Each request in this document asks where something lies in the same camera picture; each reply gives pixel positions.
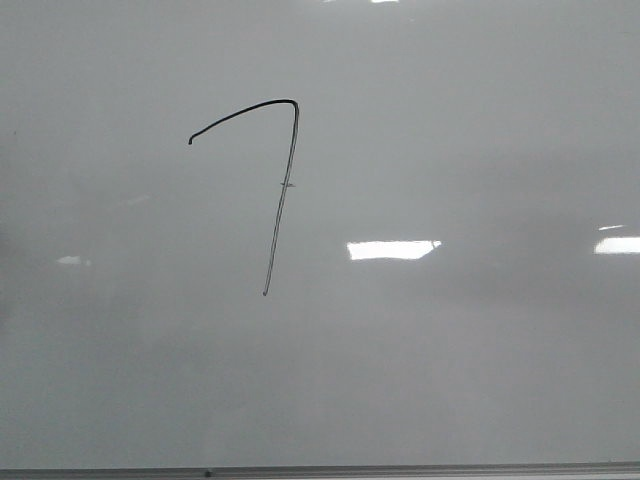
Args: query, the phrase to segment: glossy surface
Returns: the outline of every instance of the glossy surface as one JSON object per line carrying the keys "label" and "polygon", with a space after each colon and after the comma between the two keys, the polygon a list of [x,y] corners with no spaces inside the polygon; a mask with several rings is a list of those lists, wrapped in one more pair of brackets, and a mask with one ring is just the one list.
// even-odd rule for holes
{"label": "glossy surface", "polygon": [[640,3],[1,5],[3,467],[638,458]]}

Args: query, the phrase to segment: black marker line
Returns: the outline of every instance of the black marker line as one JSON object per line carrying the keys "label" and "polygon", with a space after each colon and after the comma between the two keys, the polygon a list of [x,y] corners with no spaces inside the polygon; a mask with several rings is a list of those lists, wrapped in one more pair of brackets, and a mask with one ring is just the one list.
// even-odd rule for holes
{"label": "black marker line", "polygon": [[280,221],[282,219],[284,199],[287,195],[287,189],[290,186],[293,186],[291,185],[291,183],[289,183],[289,178],[291,177],[291,168],[293,167],[293,154],[296,150],[296,140],[298,139],[298,119],[300,118],[300,108],[298,107],[298,102],[296,102],[295,100],[290,100],[285,98],[285,99],[269,100],[267,102],[258,103],[257,105],[247,107],[243,110],[240,110],[239,112],[232,113],[231,115],[227,115],[226,117],[221,118],[220,120],[212,123],[208,127],[203,128],[199,132],[196,132],[193,135],[191,135],[191,137],[189,137],[189,145],[191,145],[193,143],[194,138],[196,138],[199,135],[202,135],[203,133],[212,129],[216,125],[220,125],[222,122],[231,120],[232,118],[237,117],[238,115],[242,115],[243,113],[250,112],[251,110],[256,110],[257,108],[266,107],[268,105],[275,105],[278,103],[288,103],[293,106],[293,110],[294,110],[293,133],[291,135],[291,146],[289,147],[289,160],[287,161],[287,170],[284,174],[284,181],[282,182],[282,192],[280,193],[280,201],[278,202],[278,211],[276,213],[276,223],[275,223],[275,226],[273,227],[273,239],[271,240],[271,253],[269,255],[269,268],[267,269],[267,279],[265,281],[264,290],[262,292],[262,295],[264,295],[265,297],[267,296],[267,293],[269,293],[269,284],[271,283],[271,273],[273,272],[273,262],[276,256],[276,246],[278,244],[278,234],[280,233]]}

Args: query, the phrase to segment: white surface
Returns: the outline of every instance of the white surface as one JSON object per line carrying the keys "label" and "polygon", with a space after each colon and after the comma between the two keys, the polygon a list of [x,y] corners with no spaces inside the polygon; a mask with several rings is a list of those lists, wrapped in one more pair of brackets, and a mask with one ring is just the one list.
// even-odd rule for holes
{"label": "white surface", "polygon": [[640,2],[0,5],[3,467],[638,458]]}

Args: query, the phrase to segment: metal ledge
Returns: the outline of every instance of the metal ledge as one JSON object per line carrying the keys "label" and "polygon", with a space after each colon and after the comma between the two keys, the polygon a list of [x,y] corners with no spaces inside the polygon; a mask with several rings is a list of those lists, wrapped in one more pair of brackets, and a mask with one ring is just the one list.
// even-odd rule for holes
{"label": "metal ledge", "polygon": [[538,477],[563,480],[640,480],[640,462],[548,463],[510,465],[397,465],[326,467],[224,467],[0,470],[0,480],[190,480],[393,478],[393,477]]}

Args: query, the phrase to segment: whiteboard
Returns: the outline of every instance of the whiteboard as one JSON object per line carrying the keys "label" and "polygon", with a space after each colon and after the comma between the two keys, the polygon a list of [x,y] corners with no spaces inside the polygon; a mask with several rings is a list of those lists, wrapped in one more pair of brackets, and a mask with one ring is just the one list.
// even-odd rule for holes
{"label": "whiteboard", "polygon": [[638,458],[640,3],[0,8],[2,468]]}

